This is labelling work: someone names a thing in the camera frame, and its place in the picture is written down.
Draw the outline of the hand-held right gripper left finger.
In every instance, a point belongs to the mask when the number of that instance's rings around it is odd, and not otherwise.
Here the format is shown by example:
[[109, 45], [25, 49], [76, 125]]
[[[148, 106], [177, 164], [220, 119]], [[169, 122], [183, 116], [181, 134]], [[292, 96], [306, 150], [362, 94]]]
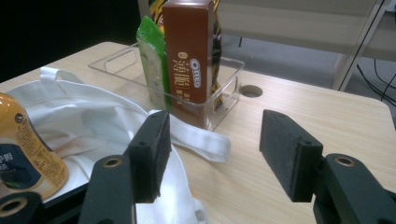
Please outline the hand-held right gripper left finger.
[[161, 195], [171, 151], [169, 113], [162, 110], [149, 115], [124, 152], [134, 171], [135, 203], [153, 203]]

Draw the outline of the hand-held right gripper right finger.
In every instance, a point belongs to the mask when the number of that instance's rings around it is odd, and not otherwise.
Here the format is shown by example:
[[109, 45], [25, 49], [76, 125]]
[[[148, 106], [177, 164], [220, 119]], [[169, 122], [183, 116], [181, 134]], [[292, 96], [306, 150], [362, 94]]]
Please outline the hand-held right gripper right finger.
[[260, 152], [294, 203], [309, 203], [323, 145], [289, 116], [265, 109]]

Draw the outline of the white and green tote bag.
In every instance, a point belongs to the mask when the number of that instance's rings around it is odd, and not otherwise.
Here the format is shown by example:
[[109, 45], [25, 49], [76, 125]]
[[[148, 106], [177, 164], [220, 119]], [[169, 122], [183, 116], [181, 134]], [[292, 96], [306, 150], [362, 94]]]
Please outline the white and green tote bag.
[[50, 67], [5, 94], [24, 107], [38, 135], [66, 164], [68, 178], [48, 199], [33, 191], [0, 196], [0, 224], [207, 224], [175, 147], [224, 162], [231, 148], [226, 137], [169, 114], [172, 151], [161, 195], [153, 203], [135, 203], [134, 171], [124, 152], [146, 118], [161, 110], [147, 112]]

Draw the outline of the green snack packet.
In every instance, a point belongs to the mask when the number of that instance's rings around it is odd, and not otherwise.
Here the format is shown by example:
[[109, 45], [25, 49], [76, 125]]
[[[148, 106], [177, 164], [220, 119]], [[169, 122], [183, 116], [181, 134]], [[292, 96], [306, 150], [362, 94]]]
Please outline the green snack packet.
[[168, 109], [171, 99], [163, 32], [151, 18], [145, 16], [136, 38], [149, 99], [156, 107]]

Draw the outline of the clear plastic container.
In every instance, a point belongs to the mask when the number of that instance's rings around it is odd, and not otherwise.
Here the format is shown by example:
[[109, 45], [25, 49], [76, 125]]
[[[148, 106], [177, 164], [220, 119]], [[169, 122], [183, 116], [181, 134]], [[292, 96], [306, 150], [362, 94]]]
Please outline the clear plastic container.
[[120, 83], [113, 92], [131, 99], [146, 111], [168, 110], [192, 126], [214, 131], [239, 100], [239, 75], [244, 63], [222, 57], [219, 64], [219, 89], [202, 104], [180, 102], [166, 92], [154, 89], [146, 81], [137, 45], [113, 52], [90, 64], [90, 68]]

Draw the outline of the brown cookie box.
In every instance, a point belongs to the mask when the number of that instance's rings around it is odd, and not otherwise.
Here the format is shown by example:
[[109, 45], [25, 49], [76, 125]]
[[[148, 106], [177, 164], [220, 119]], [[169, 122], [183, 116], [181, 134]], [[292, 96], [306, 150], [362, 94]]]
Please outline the brown cookie box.
[[212, 0], [168, 0], [163, 5], [173, 113], [203, 129], [211, 96], [213, 25]]

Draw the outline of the orange drink bottle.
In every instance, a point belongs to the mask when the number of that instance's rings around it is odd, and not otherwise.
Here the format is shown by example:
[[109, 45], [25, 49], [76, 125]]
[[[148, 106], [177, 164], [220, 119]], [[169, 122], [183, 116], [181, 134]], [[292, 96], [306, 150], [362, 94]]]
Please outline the orange drink bottle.
[[67, 178], [66, 164], [38, 135], [24, 107], [0, 92], [0, 181], [11, 192], [48, 199]]

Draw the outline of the yellow and black chips bag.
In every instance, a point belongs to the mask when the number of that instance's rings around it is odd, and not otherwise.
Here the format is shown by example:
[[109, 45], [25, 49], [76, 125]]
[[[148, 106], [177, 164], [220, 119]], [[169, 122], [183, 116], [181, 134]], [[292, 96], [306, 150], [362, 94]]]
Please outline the yellow and black chips bag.
[[[157, 24], [159, 29], [164, 35], [163, 26], [163, 5], [168, 0], [148, 0], [148, 8], [150, 16], [153, 21]], [[214, 25], [213, 25], [213, 35], [212, 35], [212, 81], [211, 81], [211, 96], [219, 89], [218, 74], [219, 74], [219, 61], [222, 53], [221, 48], [221, 28], [219, 25], [217, 9], [220, 0], [212, 0], [214, 3]]]

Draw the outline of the beige desk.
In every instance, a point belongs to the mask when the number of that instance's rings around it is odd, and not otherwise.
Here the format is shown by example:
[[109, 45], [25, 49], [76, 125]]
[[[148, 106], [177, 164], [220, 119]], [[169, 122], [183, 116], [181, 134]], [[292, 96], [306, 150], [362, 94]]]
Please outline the beige desk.
[[362, 57], [396, 62], [396, 0], [220, 0], [227, 35], [336, 52], [342, 91]]

